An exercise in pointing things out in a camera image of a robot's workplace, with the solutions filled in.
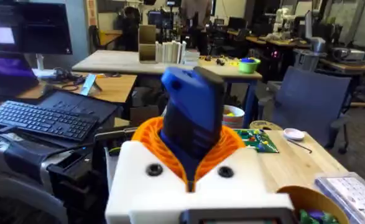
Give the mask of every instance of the robot display screen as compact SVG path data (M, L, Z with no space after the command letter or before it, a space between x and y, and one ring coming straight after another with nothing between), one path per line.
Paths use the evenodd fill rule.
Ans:
M274 224L276 221L272 220L247 220L247 221L216 221L208 220L204 221L204 224Z

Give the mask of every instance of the small white bowl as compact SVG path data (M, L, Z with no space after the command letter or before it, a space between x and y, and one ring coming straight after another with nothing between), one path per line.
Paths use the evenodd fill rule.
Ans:
M296 141L303 140L304 136L305 136L304 132L294 129L294 128L286 128L283 131L283 134L286 138L296 140Z

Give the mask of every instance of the green cup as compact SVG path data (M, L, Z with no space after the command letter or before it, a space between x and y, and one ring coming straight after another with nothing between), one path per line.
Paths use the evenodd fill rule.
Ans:
M256 71L257 66L261 63L256 58L242 58L239 62L239 71L247 74L252 74Z

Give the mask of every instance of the orange robot part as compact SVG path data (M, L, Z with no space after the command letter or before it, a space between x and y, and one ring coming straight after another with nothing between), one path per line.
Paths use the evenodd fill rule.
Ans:
M186 188L188 188L187 175L183 166L159 136L162 128L163 117L151 118L138 127L131 140L140 141L151 153L179 176L185 182ZM246 146L239 135L232 129L222 126L219 141L203 158L196 169L195 183L241 147Z

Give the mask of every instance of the wooden bowl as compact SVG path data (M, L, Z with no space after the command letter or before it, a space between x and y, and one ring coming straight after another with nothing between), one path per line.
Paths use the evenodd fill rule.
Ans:
M334 215L340 224L349 224L348 217L344 211L337 206L330 198L301 186L286 186L277 190L277 193L287 193L293 203L295 214L299 217L300 209L320 210Z

